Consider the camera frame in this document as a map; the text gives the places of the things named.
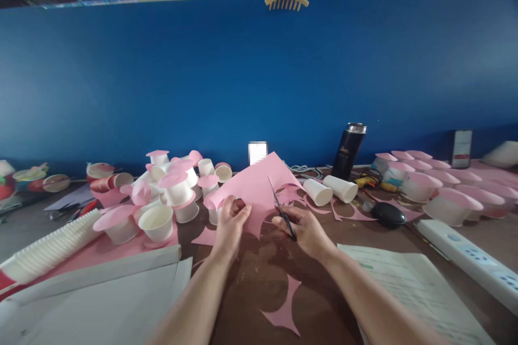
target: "thermos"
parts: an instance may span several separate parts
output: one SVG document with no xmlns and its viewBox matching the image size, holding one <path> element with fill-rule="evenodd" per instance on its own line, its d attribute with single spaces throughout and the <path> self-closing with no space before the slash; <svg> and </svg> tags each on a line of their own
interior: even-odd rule
<svg viewBox="0 0 518 345">
<path fill-rule="evenodd" d="M 352 167 L 355 164 L 356 155 L 360 151 L 367 126 L 362 123 L 349 123 L 342 135 L 340 146 L 333 164 L 332 176 L 348 181 Z"/>
</svg>

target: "table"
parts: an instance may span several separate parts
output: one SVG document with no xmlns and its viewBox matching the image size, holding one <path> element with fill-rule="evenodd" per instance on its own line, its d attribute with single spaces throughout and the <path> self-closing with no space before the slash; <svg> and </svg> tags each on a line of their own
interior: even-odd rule
<svg viewBox="0 0 518 345">
<path fill-rule="evenodd" d="M 75 188 L 77 186 L 13 212 L 7 223 L 0 225 L 0 259 L 8 258 L 64 225 L 66 220 L 47 220 L 43 209 Z M 372 193 L 379 199 L 394 197 L 393 194 L 379 190 Z M 367 199 L 364 194 L 359 194 L 359 197 Z M 345 207 L 338 202 L 335 205 L 339 214 L 349 216 L 349 209 Z M 330 205 L 320 209 L 330 210 Z M 332 213 L 315 215 L 334 243 L 425 254 L 497 344 L 516 342 L 518 318 L 408 229 L 401 227 L 388 230 L 377 222 L 338 222 Z M 190 243 L 205 226 L 215 228 L 209 224 L 208 211 L 201 202 L 199 215 L 190 223 L 178 225 L 182 256 L 193 256 L 195 263 L 209 255 L 211 250 L 209 246 Z M 511 270 L 518 272 L 518 215 L 513 214 L 504 220 L 483 219 L 478 223 L 467 224 L 458 231 Z M 287 293 L 286 274 L 302 282 L 293 300 L 294 322 L 301 334 L 300 339 L 288 329 L 272 326 L 260 311 L 275 311 L 284 302 Z M 225 286 L 211 343 L 332 345 L 363 342 L 356 319 L 331 277 L 318 262 L 276 232 L 272 224 L 264 223 L 260 241 L 250 234 L 242 238 L 238 260 L 234 262 Z"/>
</svg>

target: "desk surface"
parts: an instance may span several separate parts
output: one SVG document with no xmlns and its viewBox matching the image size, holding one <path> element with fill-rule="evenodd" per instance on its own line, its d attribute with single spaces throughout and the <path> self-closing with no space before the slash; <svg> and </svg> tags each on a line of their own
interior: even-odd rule
<svg viewBox="0 0 518 345">
<path fill-rule="evenodd" d="M 75 188 L 11 213 L 8 222 L 0 225 L 0 260 L 64 225 L 66 220 L 47 220 L 43 209 Z M 373 194 L 380 199 L 391 196 L 382 191 Z M 343 216 L 349 215 L 344 205 L 337 203 L 335 209 Z M 316 214 L 316 217 L 334 243 L 425 254 L 497 344 L 516 343 L 518 318 L 406 228 L 388 230 L 377 222 L 338 222 L 331 213 Z M 190 243 L 206 225 L 214 228 L 202 205 L 198 217 L 178 225 L 184 258 L 194 256 L 196 263 L 210 253 L 211 247 Z M 518 272 L 518 215 L 504 220 L 483 219 L 458 231 Z M 321 265 L 275 232 L 272 224 L 264 223 L 261 234 L 260 241 L 250 234 L 243 236 L 238 261 L 229 273 L 211 343 L 362 344 L 354 315 Z M 294 322 L 300 331 L 300 339 L 287 329 L 273 327 L 260 312 L 275 311 L 284 302 L 286 273 L 302 282 L 293 301 Z"/>
</svg>

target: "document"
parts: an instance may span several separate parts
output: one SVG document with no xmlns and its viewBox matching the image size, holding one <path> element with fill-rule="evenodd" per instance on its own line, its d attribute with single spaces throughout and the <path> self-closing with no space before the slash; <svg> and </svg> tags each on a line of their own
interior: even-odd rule
<svg viewBox="0 0 518 345">
<path fill-rule="evenodd" d="M 452 344 L 495 345 L 426 256 L 353 245 L 338 248 Z"/>
</svg>

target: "power strip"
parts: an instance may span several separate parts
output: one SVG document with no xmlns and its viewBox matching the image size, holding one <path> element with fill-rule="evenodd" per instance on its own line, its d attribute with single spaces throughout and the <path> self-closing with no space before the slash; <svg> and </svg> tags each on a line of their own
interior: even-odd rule
<svg viewBox="0 0 518 345">
<path fill-rule="evenodd" d="M 518 275 L 442 221 L 421 220 L 417 223 L 417 229 L 518 316 Z"/>
</svg>

